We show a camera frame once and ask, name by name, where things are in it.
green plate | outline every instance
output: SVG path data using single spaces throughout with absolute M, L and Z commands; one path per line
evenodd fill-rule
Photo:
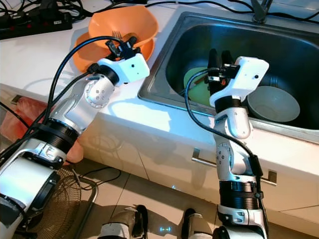
M 207 67 L 196 67 L 187 71 L 187 73 L 184 76 L 184 87 L 186 87 L 187 82 L 194 74 L 204 69 L 207 69 Z M 202 76 L 203 75 L 196 77 L 194 81 L 199 80 Z M 206 106 L 210 106 L 210 103 L 209 103 L 210 93 L 207 87 L 208 87 L 208 84 L 205 84 L 204 81 L 198 83 L 196 86 L 194 86 L 192 89 L 189 90 L 188 97 L 192 101 L 195 101 L 197 103 L 200 103 Z

metal handle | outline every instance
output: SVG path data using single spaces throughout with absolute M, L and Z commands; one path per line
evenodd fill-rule
M 216 163 L 200 158 L 199 153 L 200 153 L 200 149 L 194 148 L 193 156 L 192 156 L 191 160 L 194 162 L 197 162 L 197 163 L 204 164 L 204 165 L 209 166 L 209 167 L 213 167 L 213 168 L 217 167 Z M 261 181 L 264 183 L 268 183 L 272 186 L 277 186 L 277 172 L 269 170 L 268 171 L 268 178 L 261 178 Z
M 268 171 L 268 178 L 261 178 L 261 181 L 272 186 L 277 186 L 277 172 Z
M 194 148 L 193 156 L 192 156 L 191 160 L 194 162 L 197 162 L 197 163 L 204 164 L 204 165 L 209 166 L 209 167 L 213 167 L 213 168 L 217 167 L 216 163 L 200 158 L 199 153 L 200 153 L 200 149 Z

white bowl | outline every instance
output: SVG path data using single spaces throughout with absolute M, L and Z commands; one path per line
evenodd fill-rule
M 263 120 L 288 122 L 300 113 L 296 99 L 276 87 L 260 86 L 248 95 L 247 101 L 253 115 Z

sink basin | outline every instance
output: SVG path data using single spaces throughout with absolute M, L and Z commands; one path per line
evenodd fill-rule
M 207 67 L 208 53 L 229 50 L 239 56 L 258 57 L 270 68 L 260 86 L 275 84 L 299 103 L 299 116 L 275 123 L 249 116 L 254 127 L 319 143 L 319 34 L 251 22 L 184 12 L 139 91 L 141 99 L 185 110 L 178 92 L 194 67 Z M 213 116 L 215 109 L 191 102 L 194 111 Z

robot leg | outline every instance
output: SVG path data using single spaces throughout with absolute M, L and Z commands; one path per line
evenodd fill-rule
M 184 213 L 181 229 L 182 239 L 212 239 L 212 231 L 203 216 L 192 208 Z
M 148 214 L 145 206 L 125 208 L 102 225 L 98 239 L 147 239 Z

